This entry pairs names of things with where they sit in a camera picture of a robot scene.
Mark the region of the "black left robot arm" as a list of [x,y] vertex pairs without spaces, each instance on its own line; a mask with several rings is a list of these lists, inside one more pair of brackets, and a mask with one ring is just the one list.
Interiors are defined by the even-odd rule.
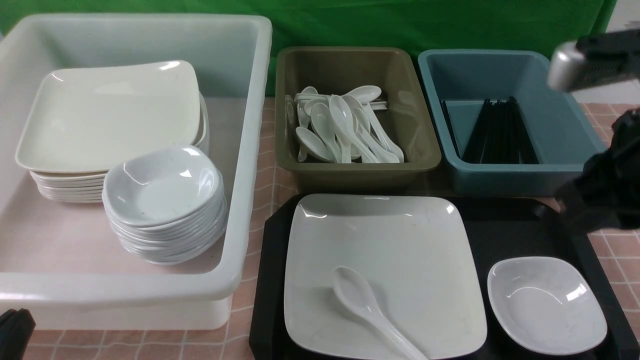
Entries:
[[36,323],[28,309],[9,309],[0,316],[0,358],[22,360]]

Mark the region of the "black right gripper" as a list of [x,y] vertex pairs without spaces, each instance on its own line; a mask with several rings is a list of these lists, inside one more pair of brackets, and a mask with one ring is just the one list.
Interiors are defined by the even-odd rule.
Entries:
[[639,109],[624,112],[612,130],[609,148],[590,157],[582,173],[555,192],[569,234],[640,227]]

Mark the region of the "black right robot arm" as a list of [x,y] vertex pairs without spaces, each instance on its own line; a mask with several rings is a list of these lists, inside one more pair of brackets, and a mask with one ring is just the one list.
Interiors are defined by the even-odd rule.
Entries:
[[[556,91],[573,92],[637,80],[639,51],[638,30],[618,30],[565,42],[553,53],[547,84]],[[611,128],[608,149],[592,155],[582,173],[554,194],[570,235],[639,228],[639,109],[624,112]]]

